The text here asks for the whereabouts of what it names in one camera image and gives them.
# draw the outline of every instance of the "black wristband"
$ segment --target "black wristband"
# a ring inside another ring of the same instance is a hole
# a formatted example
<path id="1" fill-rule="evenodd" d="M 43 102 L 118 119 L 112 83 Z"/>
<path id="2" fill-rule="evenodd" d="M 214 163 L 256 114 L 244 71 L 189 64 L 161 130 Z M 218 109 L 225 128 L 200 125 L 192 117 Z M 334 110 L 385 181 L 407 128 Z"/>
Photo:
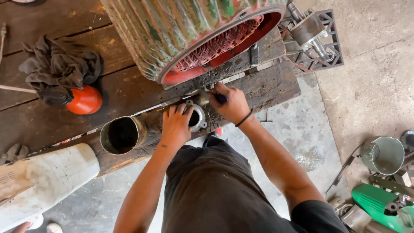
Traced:
<path id="1" fill-rule="evenodd" d="M 236 127 L 239 127 L 241 124 L 243 124 L 243 122 L 245 121 L 245 120 L 247 120 L 247 118 L 249 118 L 251 115 L 253 114 L 253 109 L 251 109 L 250 110 L 250 113 L 249 113 L 249 115 L 247 115 L 243 120 L 241 120 L 241 122 L 240 123 L 238 123 L 237 125 L 235 125 Z"/>

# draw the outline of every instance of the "man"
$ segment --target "man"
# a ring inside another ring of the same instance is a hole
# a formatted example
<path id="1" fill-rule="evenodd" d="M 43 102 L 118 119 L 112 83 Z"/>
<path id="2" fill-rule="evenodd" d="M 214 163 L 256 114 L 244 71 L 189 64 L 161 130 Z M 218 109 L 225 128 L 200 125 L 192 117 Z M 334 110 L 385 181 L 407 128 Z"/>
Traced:
<path id="1" fill-rule="evenodd" d="M 284 195 L 291 221 L 281 218 L 254 181 L 250 165 L 225 141 L 209 136 L 202 148 L 191 138 L 193 107 L 164 113 L 162 138 L 128 192 L 114 233 L 147 232 L 166 174 L 163 232 L 347 233 L 289 152 L 251 114 L 242 91 L 217 83 L 228 102 L 211 105 L 249 138 L 269 180 Z"/>

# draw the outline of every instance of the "hand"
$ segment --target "hand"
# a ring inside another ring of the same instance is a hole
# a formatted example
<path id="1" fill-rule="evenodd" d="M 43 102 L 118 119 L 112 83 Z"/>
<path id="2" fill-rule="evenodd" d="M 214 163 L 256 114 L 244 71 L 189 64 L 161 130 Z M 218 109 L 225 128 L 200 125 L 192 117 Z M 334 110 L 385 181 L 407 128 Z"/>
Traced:
<path id="1" fill-rule="evenodd" d="M 223 83 L 214 85 L 214 93 L 220 93 L 227 97 L 227 103 L 220 104 L 216 97 L 209 93 L 210 104 L 220 113 L 227 121 L 238 124 L 250 113 L 244 93 L 237 88 L 228 88 Z"/>
<path id="2" fill-rule="evenodd" d="M 165 111 L 162 119 L 161 147 L 179 149 L 191 138 L 191 129 L 188 127 L 194 106 L 180 104 L 171 106 Z"/>

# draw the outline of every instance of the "wooden workbench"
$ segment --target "wooden workbench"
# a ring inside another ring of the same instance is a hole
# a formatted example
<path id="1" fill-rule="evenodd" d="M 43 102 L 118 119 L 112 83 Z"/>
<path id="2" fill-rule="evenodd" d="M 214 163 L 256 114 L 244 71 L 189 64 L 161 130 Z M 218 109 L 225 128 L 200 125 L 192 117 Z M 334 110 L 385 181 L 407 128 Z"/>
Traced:
<path id="1" fill-rule="evenodd" d="M 99 0 L 37 0 L 26 5 L 0 0 L 0 23 L 3 22 L 7 23 L 9 31 L 0 65 L 0 84 L 28 88 L 26 74 L 18 70 L 27 58 L 21 43 L 33 44 L 43 34 L 51 39 L 70 36 L 95 48 L 104 60 L 104 69 L 93 85 L 102 93 L 103 106 L 91 115 L 75 115 L 63 106 L 47 106 L 34 94 L 0 90 L 0 153 L 5 153 L 15 143 L 38 151 L 98 128 L 114 118 L 145 110 L 250 69 L 249 53 L 244 52 L 209 73 L 163 90 L 161 85 L 146 79 L 135 66 Z M 286 53 L 277 28 L 258 45 L 261 64 Z M 300 94 L 289 61 L 230 84 L 246 93 L 255 112 Z M 211 106 L 207 105 L 204 110 L 209 113 L 206 118 L 208 127 L 194 133 L 193 138 L 227 124 Z M 161 136 L 160 113 L 162 111 L 151 111 L 139 116 L 147 124 L 149 135 L 140 148 L 126 155 L 106 153 L 100 146 L 99 132 L 53 149 L 88 143 L 97 154 L 101 175 L 106 174 L 152 154 Z"/>

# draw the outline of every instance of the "black t-shirt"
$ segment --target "black t-shirt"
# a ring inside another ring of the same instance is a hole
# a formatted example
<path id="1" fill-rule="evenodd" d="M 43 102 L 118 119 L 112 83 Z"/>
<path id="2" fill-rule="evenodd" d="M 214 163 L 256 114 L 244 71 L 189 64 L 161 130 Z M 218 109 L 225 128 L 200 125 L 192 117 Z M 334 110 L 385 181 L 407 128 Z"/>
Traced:
<path id="1" fill-rule="evenodd" d="M 308 200 L 280 217 L 230 146 L 184 146 L 167 169 L 162 232 L 348 233 L 333 208 Z"/>

